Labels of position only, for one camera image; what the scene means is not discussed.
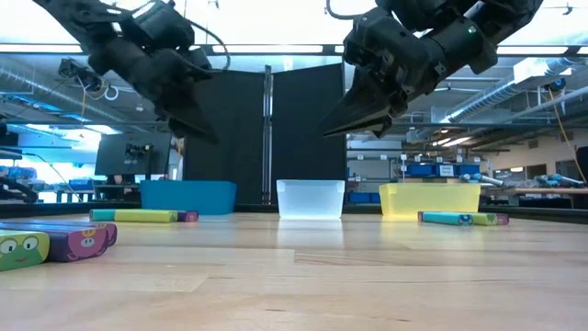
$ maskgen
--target blue storage box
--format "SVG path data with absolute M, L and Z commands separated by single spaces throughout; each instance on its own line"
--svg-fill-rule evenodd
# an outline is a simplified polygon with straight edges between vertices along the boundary
M 226 215 L 234 208 L 237 186 L 227 181 L 143 180 L 140 191 L 144 209 Z
M 414 176 L 414 177 L 421 177 L 421 176 L 431 176 L 434 174 L 434 166 L 433 165 L 408 165 L 406 167 L 406 175 Z
M 379 193 L 369 193 L 369 200 L 371 203 L 381 203 Z
M 456 165 L 457 175 L 474 175 L 480 173 L 480 165 Z
M 350 203 L 370 203 L 369 193 L 349 192 Z

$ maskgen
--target ceiling light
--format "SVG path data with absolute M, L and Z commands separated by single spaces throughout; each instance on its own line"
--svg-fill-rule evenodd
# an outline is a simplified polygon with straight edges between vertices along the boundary
M 86 128 L 93 130 L 93 131 L 96 131 L 96 132 L 104 133 L 104 134 L 120 133 L 120 131 L 114 130 L 107 125 L 86 125 Z
M 451 140 L 451 138 L 445 138 L 445 139 L 442 139 L 442 140 L 438 141 L 437 144 L 438 145 L 442 145 L 444 143 L 448 143 L 450 140 Z
M 0 52 L 81 53 L 80 45 L 0 44 Z
M 453 142 L 450 143 L 446 143 L 443 145 L 443 147 L 451 147 L 451 146 L 455 146 L 458 145 L 460 143 L 466 142 L 468 140 L 470 140 L 471 137 L 463 137 L 463 138 L 457 138 L 456 140 L 454 140 Z
M 27 128 L 31 128 L 33 130 L 53 132 L 53 129 L 49 125 L 27 124 L 26 126 Z
M 539 55 L 539 54 L 563 54 L 567 47 L 555 46 L 499 46 L 499 55 Z
M 220 45 L 212 46 L 216 53 L 225 53 Z M 321 45 L 227 45 L 230 53 L 322 53 Z

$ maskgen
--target teal marker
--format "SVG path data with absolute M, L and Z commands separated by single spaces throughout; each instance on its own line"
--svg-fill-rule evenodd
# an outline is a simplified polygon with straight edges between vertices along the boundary
M 457 226 L 468 226 L 474 223 L 469 214 L 460 212 L 423 212 L 423 222 Z

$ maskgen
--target black partition panel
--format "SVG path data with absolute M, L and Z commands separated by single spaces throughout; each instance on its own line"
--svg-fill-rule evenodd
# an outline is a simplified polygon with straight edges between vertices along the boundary
M 199 104 L 220 143 L 188 138 L 184 180 L 231 181 L 236 203 L 261 203 L 264 80 L 264 74 L 226 72 L 198 84 Z
M 345 179 L 345 136 L 323 138 L 318 128 L 343 91 L 341 64 L 274 75 L 273 203 L 278 179 Z

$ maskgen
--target table surface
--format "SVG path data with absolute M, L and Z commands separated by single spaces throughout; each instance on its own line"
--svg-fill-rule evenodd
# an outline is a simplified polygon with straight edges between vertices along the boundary
M 1 272 L 0 298 L 3 331 L 585 330 L 588 227 L 119 223 L 102 257 Z

